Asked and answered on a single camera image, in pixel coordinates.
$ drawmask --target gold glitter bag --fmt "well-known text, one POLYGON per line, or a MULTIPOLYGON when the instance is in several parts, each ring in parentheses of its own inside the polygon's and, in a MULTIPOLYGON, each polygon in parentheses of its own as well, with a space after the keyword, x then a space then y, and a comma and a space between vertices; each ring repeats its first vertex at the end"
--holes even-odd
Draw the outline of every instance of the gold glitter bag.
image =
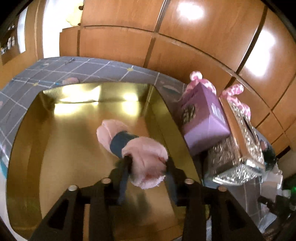
POLYGON ((260 143, 252 124, 232 102, 220 98, 231 135, 208 150, 205 179, 242 185, 265 171, 260 143))

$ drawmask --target purple box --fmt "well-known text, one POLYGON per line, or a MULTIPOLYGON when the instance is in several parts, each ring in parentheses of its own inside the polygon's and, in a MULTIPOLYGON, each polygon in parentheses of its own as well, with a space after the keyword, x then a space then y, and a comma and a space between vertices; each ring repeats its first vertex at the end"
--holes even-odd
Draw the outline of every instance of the purple box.
POLYGON ((201 83, 179 101, 178 115, 191 155, 214 146, 231 134, 219 99, 201 83))

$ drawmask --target black device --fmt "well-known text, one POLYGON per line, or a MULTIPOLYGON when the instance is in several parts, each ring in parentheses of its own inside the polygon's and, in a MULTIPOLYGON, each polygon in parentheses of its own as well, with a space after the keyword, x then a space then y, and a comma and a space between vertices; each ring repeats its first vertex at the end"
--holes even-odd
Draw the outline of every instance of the black device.
MULTIPOLYGON (((109 206, 125 197, 132 158, 124 157, 108 178, 90 187, 70 186, 34 231, 30 241, 82 241, 85 204, 90 204, 89 240, 114 241, 109 206)), ((245 210, 224 186, 207 188, 187 178, 171 158, 165 182, 177 206, 186 206, 183 241, 206 240, 205 205, 212 214, 213 241, 264 240, 245 210)))

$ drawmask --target silver screw head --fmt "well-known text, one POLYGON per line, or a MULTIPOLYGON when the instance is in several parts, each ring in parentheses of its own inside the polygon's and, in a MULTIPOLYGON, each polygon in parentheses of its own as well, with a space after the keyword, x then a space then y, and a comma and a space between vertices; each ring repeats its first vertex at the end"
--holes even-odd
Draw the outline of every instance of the silver screw head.
POLYGON ((194 180, 191 179, 191 178, 186 178, 184 182, 185 182, 186 184, 188 184, 188 185, 191 185, 191 184, 194 183, 194 180))
POLYGON ((226 192, 226 191, 227 191, 227 188, 224 187, 224 186, 219 186, 219 187, 218 187, 218 190, 219 190, 220 192, 226 192))
POLYGON ((77 190, 77 186, 76 185, 71 185, 70 187, 68 187, 69 191, 76 191, 77 190))
POLYGON ((103 178, 101 182, 103 184, 109 184, 109 183, 111 183, 111 179, 110 178, 103 178))

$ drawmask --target blue paper band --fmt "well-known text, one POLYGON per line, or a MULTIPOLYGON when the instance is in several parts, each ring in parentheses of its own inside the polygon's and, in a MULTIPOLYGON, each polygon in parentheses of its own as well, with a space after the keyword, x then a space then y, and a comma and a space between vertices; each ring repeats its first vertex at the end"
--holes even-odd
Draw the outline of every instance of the blue paper band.
POLYGON ((121 155, 122 149, 126 146, 126 144, 132 140, 137 138, 138 136, 129 134, 127 131, 121 131, 117 133, 110 144, 111 152, 116 155, 118 158, 123 158, 121 155))

